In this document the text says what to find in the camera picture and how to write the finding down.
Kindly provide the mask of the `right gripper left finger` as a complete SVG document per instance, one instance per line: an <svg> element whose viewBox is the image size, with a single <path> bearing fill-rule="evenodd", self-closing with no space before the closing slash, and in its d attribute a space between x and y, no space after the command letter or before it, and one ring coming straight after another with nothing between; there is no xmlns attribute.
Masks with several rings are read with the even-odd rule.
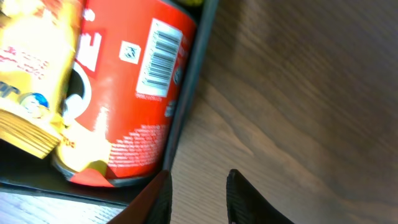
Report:
<svg viewBox="0 0 398 224"><path fill-rule="evenodd" d="M169 224L172 194L170 172L163 170L108 224Z"/></svg>

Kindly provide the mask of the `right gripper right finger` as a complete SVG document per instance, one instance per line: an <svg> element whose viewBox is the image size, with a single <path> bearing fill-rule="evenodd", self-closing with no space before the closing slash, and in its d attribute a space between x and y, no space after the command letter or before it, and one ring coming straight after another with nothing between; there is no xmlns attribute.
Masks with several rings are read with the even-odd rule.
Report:
<svg viewBox="0 0 398 224"><path fill-rule="evenodd" d="M231 169L227 177L226 205L229 224L293 224L237 169Z"/></svg>

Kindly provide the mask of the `dark green box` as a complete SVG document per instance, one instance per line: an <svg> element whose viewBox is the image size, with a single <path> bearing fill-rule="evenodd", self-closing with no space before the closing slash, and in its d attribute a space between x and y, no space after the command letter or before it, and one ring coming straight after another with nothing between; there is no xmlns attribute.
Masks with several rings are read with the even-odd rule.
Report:
<svg viewBox="0 0 398 224"><path fill-rule="evenodd" d="M195 38L185 66L169 135L165 143L162 165L158 172L141 182L122 187L94 187L68 181L54 166L54 148L40 159L1 139L1 190L27 195L45 195L67 200L102 203L122 207L134 200L161 171L169 171L174 163L178 140L193 99L193 92L201 70L211 26L218 6L216 1L172 1L183 7L197 22Z"/></svg>

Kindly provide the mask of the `red Pringles can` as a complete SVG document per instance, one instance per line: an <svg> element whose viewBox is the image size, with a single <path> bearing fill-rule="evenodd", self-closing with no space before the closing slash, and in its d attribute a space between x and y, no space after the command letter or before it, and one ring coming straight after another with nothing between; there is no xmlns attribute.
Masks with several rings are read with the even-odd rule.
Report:
<svg viewBox="0 0 398 224"><path fill-rule="evenodd" d="M89 0L53 164L73 183L133 185L162 165L197 22L164 0Z"/></svg>

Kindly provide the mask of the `yellow orange candy packet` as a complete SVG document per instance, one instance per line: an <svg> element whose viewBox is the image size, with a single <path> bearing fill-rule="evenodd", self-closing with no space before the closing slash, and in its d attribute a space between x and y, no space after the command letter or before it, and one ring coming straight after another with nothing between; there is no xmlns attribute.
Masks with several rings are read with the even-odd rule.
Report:
<svg viewBox="0 0 398 224"><path fill-rule="evenodd" d="M84 7L1 1L1 139L40 159L60 142Z"/></svg>

